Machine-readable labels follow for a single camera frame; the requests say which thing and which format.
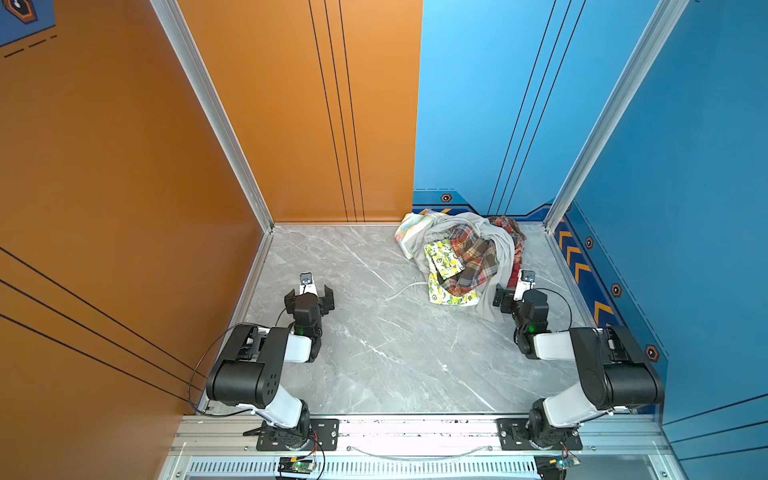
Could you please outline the red cloth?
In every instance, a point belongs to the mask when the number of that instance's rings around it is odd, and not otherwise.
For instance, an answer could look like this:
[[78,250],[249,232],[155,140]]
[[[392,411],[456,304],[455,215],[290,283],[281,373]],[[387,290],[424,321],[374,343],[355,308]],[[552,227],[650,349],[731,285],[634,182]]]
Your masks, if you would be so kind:
[[519,278],[520,278],[520,270],[521,270],[521,264],[520,263],[515,263],[513,265],[513,269],[512,269],[512,273],[510,275],[510,278],[509,278],[509,280],[507,282],[507,288],[508,289],[514,289],[517,286]]

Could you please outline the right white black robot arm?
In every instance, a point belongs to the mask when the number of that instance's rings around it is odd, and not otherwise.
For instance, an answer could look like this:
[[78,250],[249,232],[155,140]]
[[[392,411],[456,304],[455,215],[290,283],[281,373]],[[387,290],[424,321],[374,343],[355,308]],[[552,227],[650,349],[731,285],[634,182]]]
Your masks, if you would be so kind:
[[628,328],[552,331],[548,297],[538,289],[528,289],[516,298],[514,291],[499,287],[493,305],[513,317],[513,340],[526,358],[573,361],[578,374],[578,382],[571,387],[535,401],[526,419],[497,420],[502,449],[579,450],[583,424],[616,409],[663,401],[663,382]]

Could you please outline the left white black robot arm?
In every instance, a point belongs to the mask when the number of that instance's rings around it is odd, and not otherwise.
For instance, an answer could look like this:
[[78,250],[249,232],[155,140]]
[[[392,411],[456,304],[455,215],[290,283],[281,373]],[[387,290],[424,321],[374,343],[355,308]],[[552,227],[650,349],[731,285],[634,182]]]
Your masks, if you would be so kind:
[[321,431],[312,426],[306,401],[282,385],[286,363],[314,362],[322,347],[322,318],[335,309],[333,290],[325,285],[319,295],[312,284],[285,298],[293,317],[288,327],[242,323],[232,329],[208,375],[210,400],[237,407],[263,420],[247,430],[262,451],[312,449],[321,445]]

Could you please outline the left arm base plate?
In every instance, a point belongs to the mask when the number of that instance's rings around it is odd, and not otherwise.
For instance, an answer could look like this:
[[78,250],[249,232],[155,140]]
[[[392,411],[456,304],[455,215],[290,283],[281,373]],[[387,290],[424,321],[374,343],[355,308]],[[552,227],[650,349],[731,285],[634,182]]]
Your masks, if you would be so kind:
[[269,426],[248,430],[243,437],[253,437],[260,452],[310,452],[314,448],[335,451],[339,440],[340,421],[336,418],[310,418],[293,429]]

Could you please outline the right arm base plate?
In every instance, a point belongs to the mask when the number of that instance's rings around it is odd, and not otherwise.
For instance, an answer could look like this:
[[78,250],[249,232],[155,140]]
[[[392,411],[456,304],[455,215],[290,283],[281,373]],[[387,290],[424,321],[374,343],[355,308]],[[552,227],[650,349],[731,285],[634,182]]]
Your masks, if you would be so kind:
[[534,427],[529,419],[518,417],[500,418],[495,423],[503,451],[583,449],[579,432],[574,427],[556,428],[547,422]]

